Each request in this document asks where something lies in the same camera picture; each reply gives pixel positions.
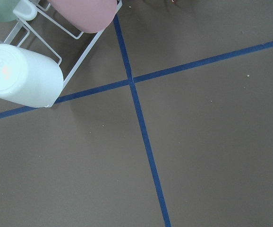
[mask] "white bottle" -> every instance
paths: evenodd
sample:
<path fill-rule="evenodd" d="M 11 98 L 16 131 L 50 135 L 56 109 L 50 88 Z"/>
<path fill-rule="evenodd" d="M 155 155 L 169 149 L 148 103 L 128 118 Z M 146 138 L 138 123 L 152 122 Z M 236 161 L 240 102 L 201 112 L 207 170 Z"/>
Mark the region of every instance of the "white bottle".
<path fill-rule="evenodd" d="M 30 107 L 48 107 L 62 89 L 63 74 L 53 59 L 0 44 L 0 98 Z"/>

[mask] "green bottle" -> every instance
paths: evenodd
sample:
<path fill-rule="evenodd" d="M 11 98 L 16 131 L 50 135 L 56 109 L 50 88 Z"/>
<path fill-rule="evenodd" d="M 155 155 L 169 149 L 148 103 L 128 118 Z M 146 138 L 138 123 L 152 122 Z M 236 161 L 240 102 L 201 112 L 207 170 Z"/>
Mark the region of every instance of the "green bottle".
<path fill-rule="evenodd" d="M 20 0 L 0 0 L 0 22 L 9 22 L 17 17 L 13 10 Z"/>

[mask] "drying rack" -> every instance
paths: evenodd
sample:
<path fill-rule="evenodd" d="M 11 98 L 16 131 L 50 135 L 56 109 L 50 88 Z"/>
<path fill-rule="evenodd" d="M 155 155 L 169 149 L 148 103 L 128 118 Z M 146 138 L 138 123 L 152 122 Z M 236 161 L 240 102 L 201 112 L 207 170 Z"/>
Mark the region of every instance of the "drying rack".
<path fill-rule="evenodd" d="M 49 9 L 49 7 L 51 6 L 50 3 L 48 3 L 48 5 L 46 7 L 40 6 L 39 2 L 40 0 L 31 0 L 31 2 L 33 4 L 36 5 L 37 7 L 37 11 L 42 14 L 44 17 L 46 17 L 48 20 L 50 20 L 51 22 L 53 22 L 55 25 L 57 25 L 60 29 L 62 29 L 64 32 L 66 32 L 67 34 L 69 34 L 70 36 L 72 36 L 74 39 L 79 39 L 82 34 L 84 32 L 80 32 L 80 34 L 78 36 L 73 35 L 72 33 L 70 33 L 67 29 L 65 29 L 63 26 L 61 26 L 58 22 L 56 22 L 55 20 L 53 20 L 51 17 L 47 16 L 45 14 L 45 12 Z M 119 11 L 119 9 L 122 7 L 122 0 L 118 0 L 118 5 L 117 5 L 117 12 Z M 18 17 L 17 19 L 17 24 L 14 26 L 14 28 L 11 30 L 11 32 L 9 33 L 8 37 L 5 39 L 5 41 L 3 43 L 5 44 L 10 44 L 14 38 L 17 36 L 17 34 L 19 33 L 19 31 L 24 28 L 27 33 L 26 35 L 20 40 L 20 42 L 18 43 L 17 47 L 20 47 L 21 44 L 26 40 L 26 38 L 30 35 L 30 31 L 37 37 L 39 38 L 43 44 L 45 44 L 59 59 L 58 65 L 61 64 L 62 62 L 62 58 L 57 54 L 57 52 L 51 48 L 51 46 L 49 46 L 49 44 L 26 22 L 26 20 Z M 83 51 L 83 53 L 80 55 L 79 59 L 76 61 L 75 65 L 73 66 L 73 68 L 70 70 L 69 74 L 65 77 L 64 82 L 63 82 L 63 89 L 65 88 L 65 86 L 68 84 L 68 82 L 70 81 L 70 79 L 72 78 L 72 76 L 75 74 L 75 72 L 77 71 L 77 69 L 79 68 L 79 66 L 81 65 L 81 63 L 83 62 L 83 60 L 85 59 L 85 57 L 88 55 L 88 53 L 90 52 L 90 50 L 92 49 L 92 47 L 94 46 L 94 44 L 98 41 L 98 39 L 100 38 L 100 36 L 102 35 L 102 33 L 104 32 L 105 29 L 99 31 L 98 33 L 96 33 L 96 35 L 93 37 L 93 39 L 91 40 L 91 42 L 89 43 L 89 45 L 85 48 L 85 50 Z M 46 107 L 52 107 L 54 103 L 49 104 Z"/>

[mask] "brown floor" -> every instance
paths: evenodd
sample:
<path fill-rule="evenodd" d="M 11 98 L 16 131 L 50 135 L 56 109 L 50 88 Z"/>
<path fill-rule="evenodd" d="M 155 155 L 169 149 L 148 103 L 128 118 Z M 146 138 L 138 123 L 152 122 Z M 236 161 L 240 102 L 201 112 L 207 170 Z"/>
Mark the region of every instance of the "brown floor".
<path fill-rule="evenodd" d="M 0 227 L 273 227 L 273 43 L 239 51 L 273 41 L 273 1 L 126 0 L 118 17 L 134 83 L 110 24 L 69 101 L 0 99 Z M 92 37 L 31 25 L 64 75 Z M 52 56 L 32 35 L 23 47 Z"/>

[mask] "blue tape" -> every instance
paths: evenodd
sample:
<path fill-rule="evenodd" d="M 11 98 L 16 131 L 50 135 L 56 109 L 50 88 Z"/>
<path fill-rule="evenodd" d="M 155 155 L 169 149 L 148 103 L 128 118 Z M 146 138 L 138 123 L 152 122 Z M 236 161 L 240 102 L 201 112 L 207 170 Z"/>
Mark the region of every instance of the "blue tape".
<path fill-rule="evenodd" d="M 115 26 L 115 29 L 116 29 L 118 42 L 119 42 L 119 46 L 120 46 L 121 53 L 122 53 L 122 58 L 123 58 L 123 61 L 124 61 L 127 77 L 128 77 L 128 80 L 129 80 L 129 86 L 130 86 L 133 102 L 134 102 L 135 109 L 136 109 L 136 115 L 137 115 L 138 122 L 139 122 L 139 125 L 140 125 L 140 129 L 141 129 L 141 133 L 142 133 L 142 137 L 143 137 L 143 141 L 144 141 L 144 145 L 145 145 L 145 149 L 146 149 L 146 153 L 147 153 L 147 157 L 148 157 L 152 177 L 154 179 L 154 185 L 155 185 L 157 197 L 158 197 L 158 200 L 159 200 L 159 203 L 160 203 L 162 216 L 163 216 L 163 219 L 164 219 L 164 222 L 165 222 L 165 226 L 166 227 L 171 227 L 171 223 L 170 223 L 170 219 L 169 219 L 169 215 L 168 215 L 168 211 L 167 211 L 167 207 L 166 207 L 165 198 L 164 198 L 164 195 L 163 195 L 163 192 L 162 192 L 162 186 L 161 186 L 160 178 L 159 178 L 157 168 L 156 168 L 156 164 L 155 164 L 155 161 L 154 161 L 154 156 L 153 156 L 153 153 L 152 153 L 150 140 L 149 140 L 149 136 L 148 136 L 148 133 L 147 133 L 147 128 L 146 128 L 146 124 L 145 124 L 141 104 L 140 104 L 140 101 L 139 101 L 139 98 L 138 98 L 135 83 L 133 81 L 131 66 L 130 66 L 130 63 L 129 63 L 129 58 L 128 58 L 127 50 L 126 50 L 125 43 L 124 43 L 124 38 L 123 38 L 123 35 L 122 35 L 122 31 L 121 31 L 121 28 L 120 28 L 120 25 L 119 25 L 119 19 L 118 19 L 117 15 L 115 16 L 115 18 L 113 20 L 113 23 L 114 23 L 114 26 Z"/>
<path fill-rule="evenodd" d="M 207 65 L 207 64 L 210 64 L 210 63 L 213 63 L 213 62 L 222 61 L 222 60 L 229 59 L 229 58 L 234 58 L 234 57 L 244 55 L 244 54 L 247 54 L 247 53 L 261 51 L 261 50 L 268 49 L 268 48 L 271 48 L 271 47 L 273 47 L 273 41 L 265 43 L 265 44 L 251 46 L 251 47 L 244 48 L 244 49 L 237 50 L 237 51 L 232 51 L 232 52 L 229 52 L 229 53 L 220 54 L 220 55 L 217 55 L 217 56 L 214 56 L 214 57 L 210 57 L 210 58 L 190 62 L 190 63 L 187 63 L 187 64 L 171 67 L 171 68 L 168 68 L 168 69 L 165 69 L 165 70 L 160 70 L 160 71 L 157 71 L 157 72 L 148 73 L 148 74 L 145 74 L 145 75 L 142 75 L 142 76 L 134 77 L 133 80 L 134 80 L 135 83 L 138 83 L 138 82 L 141 82 L 141 81 L 153 79 L 153 78 L 156 78 L 156 77 L 165 76 L 165 75 L 172 74 L 172 73 L 175 73 L 175 72 L 180 72 L 180 71 L 188 70 L 188 69 L 191 69 L 191 68 L 199 67 L 199 66 L 202 66 L 202 65 Z"/>
<path fill-rule="evenodd" d="M 13 116 L 13 115 L 16 115 L 16 114 L 21 114 L 21 113 L 28 112 L 28 111 L 35 110 L 35 109 L 37 109 L 37 108 L 32 108 L 32 107 L 29 107 L 29 106 L 23 106 L 23 107 L 20 107 L 20 108 L 17 108 L 17 109 L 8 110 L 8 111 L 0 113 L 0 119 L 5 118 L 5 117 L 10 117 L 10 116 Z"/>
<path fill-rule="evenodd" d="M 115 89 L 115 88 L 126 86 L 126 85 L 128 85 L 128 80 L 127 79 L 122 80 L 122 81 L 118 81 L 118 82 L 115 82 L 115 83 L 107 84 L 107 85 L 104 85 L 104 86 L 95 87 L 95 88 L 92 88 L 92 89 L 89 89 L 89 90 L 76 92 L 76 93 L 73 93 L 73 94 L 70 94 L 70 95 L 61 96 L 56 100 L 55 104 L 63 103 L 63 102 L 73 100 L 73 99 L 76 99 L 76 98 L 81 98 L 81 97 L 93 95 L 93 94 L 96 94 L 96 93 L 99 93 L 99 92 Z M 8 110 L 8 111 L 0 113 L 0 119 L 5 118 L 5 117 L 10 117 L 10 116 L 13 116 L 13 115 L 16 115 L 16 114 L 21 114 L 21 113 L 28 112 L 28 111 L 35 110 L 35 109 L 37 109 L 37 108 L 32 108 L 32 107 L 29 107 L 29 106 L 23 106 L 23 107 L 16 108 L 16 109 L 13 109 L 13 110 Z"/>

